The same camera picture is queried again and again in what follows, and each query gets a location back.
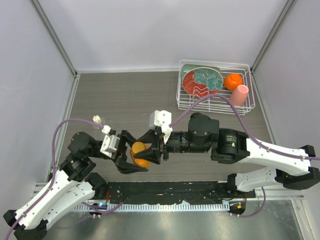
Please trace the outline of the orange bottle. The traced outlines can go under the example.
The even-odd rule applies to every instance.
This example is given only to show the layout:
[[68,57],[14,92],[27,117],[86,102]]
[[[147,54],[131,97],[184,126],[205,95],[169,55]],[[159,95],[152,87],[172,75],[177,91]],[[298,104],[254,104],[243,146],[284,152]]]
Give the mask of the orange bottle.
[[134,158],[134,152],[132,150],[130,150],[130,156],[131,156],[133,163],[139,167],[148,168],[151,164],[150,161],[140,159],[140,158]]

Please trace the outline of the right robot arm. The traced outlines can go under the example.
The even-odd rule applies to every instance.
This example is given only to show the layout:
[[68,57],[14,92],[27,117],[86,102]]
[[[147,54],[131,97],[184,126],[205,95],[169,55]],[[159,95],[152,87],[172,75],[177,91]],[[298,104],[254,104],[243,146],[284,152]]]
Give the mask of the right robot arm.
[[282,185],[286,189],[306,190],[320,182],[320,170],[312,167],[309,158],[314,148],[305,145],[290,149],[253,140],[247,133],[221,128],[219,121],[196,112],[190,116],[187,131],[163,132],[164,111],[150,116],[149,131],[131,147],[130,155],[139,167],[167,160],[170,153],[208,153],[220,164],[254,163],[263,168],[247,173],[228,175],[226,193],[233,198],[257,188]]

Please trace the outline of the white bottle cap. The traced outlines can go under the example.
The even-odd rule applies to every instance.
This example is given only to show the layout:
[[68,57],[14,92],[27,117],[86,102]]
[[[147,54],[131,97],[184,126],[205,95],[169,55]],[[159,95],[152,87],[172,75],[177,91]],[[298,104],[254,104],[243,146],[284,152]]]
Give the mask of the white bottle cap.
[[92,120],[95,124],[100,124],[102,122],[102,119],[99,115],[94,115]]

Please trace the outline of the clear bottle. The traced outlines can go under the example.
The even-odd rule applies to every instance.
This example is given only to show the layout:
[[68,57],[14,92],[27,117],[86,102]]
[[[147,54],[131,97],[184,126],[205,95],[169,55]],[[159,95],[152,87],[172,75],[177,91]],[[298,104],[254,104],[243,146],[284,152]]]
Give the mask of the clear bottle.
[[101,117],[101,123],[100,123],[100,124],[97,124],[97,125],[100,125],[100,126],[104,127],[106,124],[107,124],[107,123],[106,123],[106,120]]

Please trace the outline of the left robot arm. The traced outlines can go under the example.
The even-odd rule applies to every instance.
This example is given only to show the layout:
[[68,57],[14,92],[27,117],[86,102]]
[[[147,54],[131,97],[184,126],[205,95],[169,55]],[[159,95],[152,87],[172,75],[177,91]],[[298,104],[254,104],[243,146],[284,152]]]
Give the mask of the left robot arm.
[[111,160],[121,173],[145,172],[146,168],[127,162],[127,147],[137,140],[126,130],[116,135],[110,130],[103,140],[85,132],[76,133],[68,146],[70,151],[51,180],[28,203],[8,210],[3,218],[18,240],[42,240],[48,230],[78,204],[100,200],[108,192],[102,176],[93,172],[91,158]]

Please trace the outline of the orange bottle cap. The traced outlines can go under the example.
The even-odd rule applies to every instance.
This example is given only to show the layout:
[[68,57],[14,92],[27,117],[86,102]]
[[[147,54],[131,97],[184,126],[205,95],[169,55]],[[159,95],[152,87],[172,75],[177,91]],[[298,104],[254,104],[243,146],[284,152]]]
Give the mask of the orange bottle cap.
[[145,150],[146,150],[146,145],[140,141],[135,142],[131,147],[131,151],[133,154],[137,154]]

